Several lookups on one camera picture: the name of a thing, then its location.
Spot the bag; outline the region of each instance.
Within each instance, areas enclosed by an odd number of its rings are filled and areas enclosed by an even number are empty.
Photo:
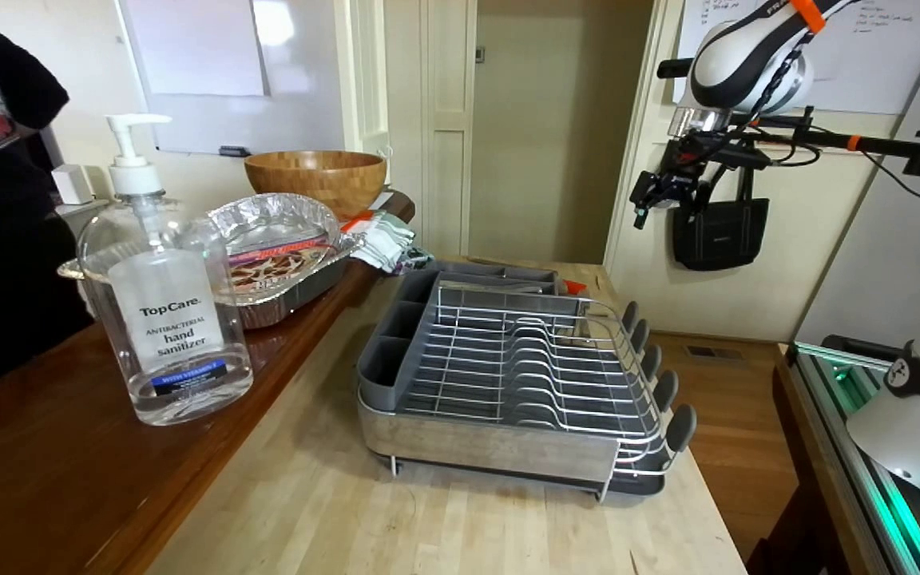
[[[676,259],[716,273],[750,264],[769,218],[766,197],[750,197],[753,171],[742,171],[738,201],[700,201],[670,210]]]

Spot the kitchen counter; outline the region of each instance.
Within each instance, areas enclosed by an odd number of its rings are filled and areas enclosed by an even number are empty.
[[[649,498],[421,464],[394,480],[354,415],[387,298],[351,264],[251,338],[246,401],[182,430],[137,424],[104,329],[3,377],[0,571],[745,571],[689,453]]]
[[[609,293],[601,269],[562,278]],[[361,444],[354,358],[391,301],[344,311],[155,571],[745,571],[689,453],[649,498],[433,464]]]

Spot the cable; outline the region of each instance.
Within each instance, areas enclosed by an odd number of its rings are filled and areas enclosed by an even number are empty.
[[[875,171],[881,171],[887,179],[895,179],[908,195],[915,195],[915,197],[920,197],[920,192],[915,192],[895,171],[887,171],[878,158],[871,158],[871,155],[865,155],[862,151],[862,158],[875,167]]]

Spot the wire rack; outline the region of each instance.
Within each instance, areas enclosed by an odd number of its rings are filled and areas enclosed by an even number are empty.
[[[661,453],[661,419],[615,311],[584,298],[438,286],[399,413],[616,439]]]

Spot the pump dispenser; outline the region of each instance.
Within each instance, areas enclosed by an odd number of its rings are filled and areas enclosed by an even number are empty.
[[[226,246],[208,218],[165,197],[135,151],[135,125],[165,115],[111,115],[114,201],[81,240],[82,290],[105,327],[131,407],[146,424],[179,424],[253,386],[251,351],[226,287]]]

